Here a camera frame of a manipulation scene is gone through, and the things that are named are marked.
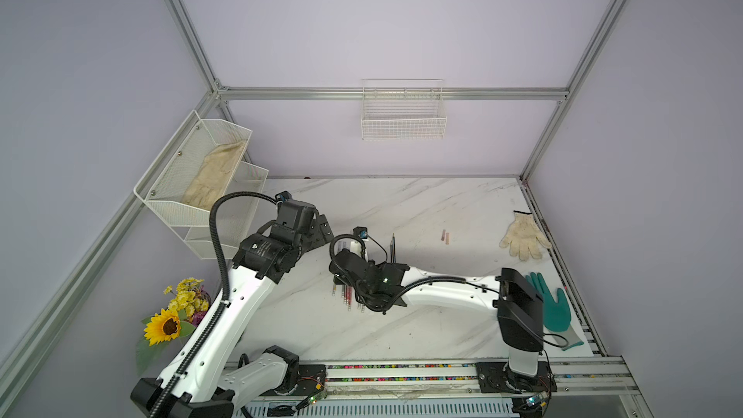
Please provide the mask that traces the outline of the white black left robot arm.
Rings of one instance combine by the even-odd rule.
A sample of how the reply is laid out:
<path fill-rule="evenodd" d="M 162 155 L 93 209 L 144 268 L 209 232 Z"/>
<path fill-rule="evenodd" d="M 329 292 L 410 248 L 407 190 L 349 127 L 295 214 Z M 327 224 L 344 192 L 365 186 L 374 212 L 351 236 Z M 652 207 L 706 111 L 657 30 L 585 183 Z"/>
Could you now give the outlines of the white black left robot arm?
<path fill-rule="evenodd" d="M 141 379 L 132 402 L 148 417 L 230 417 L 259 396 L 290 394 L 300 381 L 298 355 L 279 346 L 224 371 L 253 315 L 282 277 L 309 251 L 328 244 L 333 233 L 315 206 L 282 192 L 270 201 L 276 218 L 269 234 L 246 238 L 232 259 L 224 255 L 218 231 L 222 205 L 243 199 L 237 192 L 217 199 L 209 232 L 221 276 L 221 290 L 187 344 L 158 377 Z"/>

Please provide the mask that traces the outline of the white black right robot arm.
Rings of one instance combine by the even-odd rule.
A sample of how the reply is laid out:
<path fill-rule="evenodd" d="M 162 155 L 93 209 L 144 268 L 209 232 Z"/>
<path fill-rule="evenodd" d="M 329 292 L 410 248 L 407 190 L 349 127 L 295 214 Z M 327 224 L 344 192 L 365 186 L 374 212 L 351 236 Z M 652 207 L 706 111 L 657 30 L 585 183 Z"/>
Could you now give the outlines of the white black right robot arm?
<path fill-rule="evenodd" d="M 333 252 L 329 270 L 335 280 L 352 288 L 358 303 L 374 313 L 433 306 L 487 315 L 497 321 L 509 348 L 503 387 L 526 392 L 548 386 L 539 373 L 545 346 L 544 297 L 517 270 L 503 268 L 497 276 L 451 276 L 402 263 L 374 264 L 350 250 Z"/>

